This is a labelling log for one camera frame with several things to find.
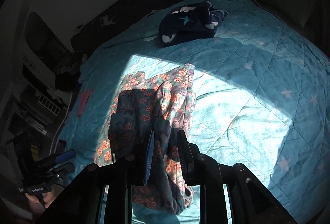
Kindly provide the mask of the floral patterned small garment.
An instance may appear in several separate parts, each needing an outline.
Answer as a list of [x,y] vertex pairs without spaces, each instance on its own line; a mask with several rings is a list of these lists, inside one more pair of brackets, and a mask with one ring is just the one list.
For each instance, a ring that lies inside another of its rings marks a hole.
[[192,64],[182,64],[149,79],[142,71],[125,76],[94,155],[99,166],[112,164],[137,151],[145,135],[154,133],[151,175],[145,187],[133,187],[133,202],[173,215],[193,200],[182,175],[177,133],[187,134],[191,127],[194,71]]

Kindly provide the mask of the white grid panel device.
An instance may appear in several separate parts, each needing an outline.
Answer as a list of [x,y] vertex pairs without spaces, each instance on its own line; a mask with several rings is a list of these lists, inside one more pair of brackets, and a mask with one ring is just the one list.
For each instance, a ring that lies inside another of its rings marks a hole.
[[55,116],[59,115],[60,107],[41,94],[38,98],[38,104]]

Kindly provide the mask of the teal star pattern quilt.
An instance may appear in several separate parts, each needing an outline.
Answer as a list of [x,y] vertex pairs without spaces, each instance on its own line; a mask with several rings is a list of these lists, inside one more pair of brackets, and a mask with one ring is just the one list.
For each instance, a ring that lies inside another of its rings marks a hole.
[[213,38],[161,47],[164,9],[100,46],[81,68],[87,106],[59,137],[76,151],[77,171],[111,164],[108,125],[129,76],[151,79],[155,91],[168,86],[165,73],[192,64],[189,140],[222,164],[243,163],[306,223],[329,202],[329,59],[251,0],[184,4],[201,1],[229,13]]

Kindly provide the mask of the navy blue fleece garment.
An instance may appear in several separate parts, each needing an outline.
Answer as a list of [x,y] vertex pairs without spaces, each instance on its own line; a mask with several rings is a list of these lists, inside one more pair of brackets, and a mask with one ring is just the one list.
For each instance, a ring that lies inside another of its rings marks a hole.
[[160,22],[159,42],[162,47],[170,47],[213,38],[228,15],[227,11],[216,9],[210,1],[176,7]]

